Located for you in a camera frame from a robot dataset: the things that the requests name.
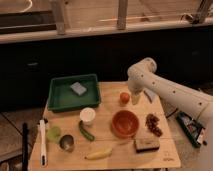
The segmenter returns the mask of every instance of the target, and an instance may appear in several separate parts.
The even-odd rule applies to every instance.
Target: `paper cup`
[[[93,120],[95,119],[95,115],[95,110],[90,107],[87,107],[80,112],[80,119],[85,125],[89,126],[92,125]]]

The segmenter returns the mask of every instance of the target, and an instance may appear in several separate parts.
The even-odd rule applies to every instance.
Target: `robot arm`
[[[132,94],[138,94],[146,87],[161,98],[167,100],[204,127],[206,146],[200,153],[199,170],[209,171],[213,154],[213,97],[186,86],[166,80],[154,74],[157,65],[152,58],[145,58],[128,69],[128,88]]]

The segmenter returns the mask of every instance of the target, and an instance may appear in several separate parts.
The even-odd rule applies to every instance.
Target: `green vegetable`
[[[57,126],[50,128],[47,131],[47,135],[46,135],[46,137],[49,141],[52,141],[55,143],[59,143],[60,136],[61,136],[61,129]]]
[[[82,135],[86,139],[88,139],[89,141],[94,141],[95,140],[95,137],[91,133],[89,133],[87,130],[84,129],[83,121],[80,121],[78,126],[79,126],[80,132],[82,133]]]

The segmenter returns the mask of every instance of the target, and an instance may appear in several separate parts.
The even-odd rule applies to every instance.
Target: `tomato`
[[[128,103],[129,102],[129,99],[130,99],[130,95],[129,93],[126,93],[126,92],[122,92],[120,94],[120,101],[124,104]]]

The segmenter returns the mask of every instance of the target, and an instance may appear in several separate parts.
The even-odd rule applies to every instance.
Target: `orange bowl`
[[[139,120],[134,113],[121,110],[113,116],[111,128],[117,137],[129,138],[137,133]]]

